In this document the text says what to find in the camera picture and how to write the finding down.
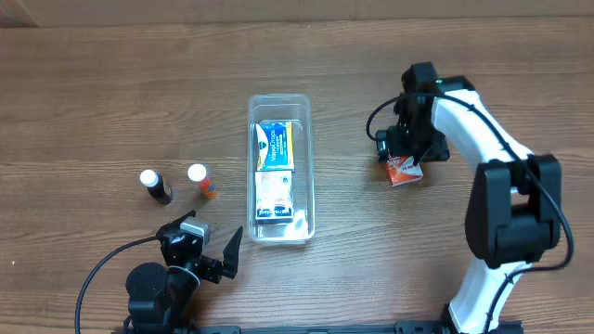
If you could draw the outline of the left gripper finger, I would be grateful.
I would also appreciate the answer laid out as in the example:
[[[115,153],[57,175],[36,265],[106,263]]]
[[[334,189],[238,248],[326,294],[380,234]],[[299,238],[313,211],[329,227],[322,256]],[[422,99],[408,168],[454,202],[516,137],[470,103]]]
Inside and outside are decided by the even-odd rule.
[[[166,225],[163,225],[160,228],[161,232],[165,232],[165,231],[169,231],[172,229],[178,229],[180,227],[180,225],[188,218],[188,217],[195,217],[196,216],[196,211],[195,210],[191,210],[189,212],[187,212],[186,214],[184,214],[183,216],[173,220],[171,223],[168,223]]]
[[[224,260],[222,276],[235,278],[239,269],[239,248],[242,240],[243,227],[240,226],[223,250]]]

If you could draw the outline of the red white small box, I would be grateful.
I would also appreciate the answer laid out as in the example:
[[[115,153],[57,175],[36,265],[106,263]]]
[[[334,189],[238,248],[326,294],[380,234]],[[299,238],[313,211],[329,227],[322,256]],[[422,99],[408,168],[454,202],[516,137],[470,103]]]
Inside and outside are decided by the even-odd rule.
[[[390,186],[401,186],[423,178],[422,169],[419,164],[414,163],[412,156],[392,157],[385,166]]]

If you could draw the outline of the black tube white cap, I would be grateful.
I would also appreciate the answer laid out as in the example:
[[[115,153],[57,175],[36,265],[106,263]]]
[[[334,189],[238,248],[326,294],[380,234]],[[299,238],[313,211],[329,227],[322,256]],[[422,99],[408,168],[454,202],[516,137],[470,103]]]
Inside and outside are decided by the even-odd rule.
[[[147,169],[140,173],[139,180],[150,196],[161,205],[168,205],[172,202],[173,190],[161,174]]]

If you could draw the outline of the orange tube white cap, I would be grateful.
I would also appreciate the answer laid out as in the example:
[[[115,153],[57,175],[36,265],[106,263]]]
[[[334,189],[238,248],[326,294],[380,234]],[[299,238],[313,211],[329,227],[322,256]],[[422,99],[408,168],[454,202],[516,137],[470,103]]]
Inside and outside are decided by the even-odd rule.
[[[213,181],[209,178],[207,169],[204,165],[195,163],[188,167],[187,177],[194,182],[202,196],[206,199],[214,199],[217,197],[216,187]]]

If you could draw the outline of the white blue Hansaplast box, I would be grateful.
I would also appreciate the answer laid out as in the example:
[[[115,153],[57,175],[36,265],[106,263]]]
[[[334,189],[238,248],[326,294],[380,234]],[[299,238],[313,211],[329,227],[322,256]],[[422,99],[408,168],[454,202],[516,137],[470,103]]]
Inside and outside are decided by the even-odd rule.
[[[256,222],[289,222],[294,215],[292,171],[256,172],[254,181]]]

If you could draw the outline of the blue yellow VapoDrops box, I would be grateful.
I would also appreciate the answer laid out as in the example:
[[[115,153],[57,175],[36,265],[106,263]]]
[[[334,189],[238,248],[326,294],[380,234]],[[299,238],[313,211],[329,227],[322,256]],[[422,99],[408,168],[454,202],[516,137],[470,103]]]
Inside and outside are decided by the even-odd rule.
[[[293,171],[292,122],[260,122],[255,126],[258,172]]]

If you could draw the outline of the clear plastic container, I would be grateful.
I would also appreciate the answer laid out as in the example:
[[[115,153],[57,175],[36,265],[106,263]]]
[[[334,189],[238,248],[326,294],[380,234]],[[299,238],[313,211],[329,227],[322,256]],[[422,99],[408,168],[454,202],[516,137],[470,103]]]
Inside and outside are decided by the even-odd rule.
[[[250,237],[269,244],[305,243],[316,231],[310,98],[252,96],[247,135]]]

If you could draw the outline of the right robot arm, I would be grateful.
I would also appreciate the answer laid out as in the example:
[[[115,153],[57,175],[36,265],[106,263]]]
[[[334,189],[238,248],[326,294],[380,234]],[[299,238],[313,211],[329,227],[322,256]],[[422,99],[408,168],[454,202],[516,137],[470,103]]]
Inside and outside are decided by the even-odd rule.
[[[441,78],[430,62],[401,77],[389,100],[398,121],[369,133],[391,185],[420,180],[425,162],[447,161],[454,146],[474,173],[464,228],[473,255],[456,296],[441,319],[398,321],[397,333],[522,333],[500,312],[522,275],[543,271],[542,255],[573,236],[562,213],[562,169],[552,155],[536,155],[509,135],[464,76]]]

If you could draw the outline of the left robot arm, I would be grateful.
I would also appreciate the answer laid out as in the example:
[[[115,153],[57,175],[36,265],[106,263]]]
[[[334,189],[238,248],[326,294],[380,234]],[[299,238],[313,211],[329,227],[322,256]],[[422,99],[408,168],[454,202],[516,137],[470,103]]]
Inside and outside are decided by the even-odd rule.
[[[218,284],[224,277],[236,277],[243,228],[229,240],[221,261],[203,254],[210,234],[210,227],[199,222],[194,211],[159,228],[155,238],[165,264],[142,263],[128,275],[125,333],[199,332],[186,319],[187,308],[202,282]]]

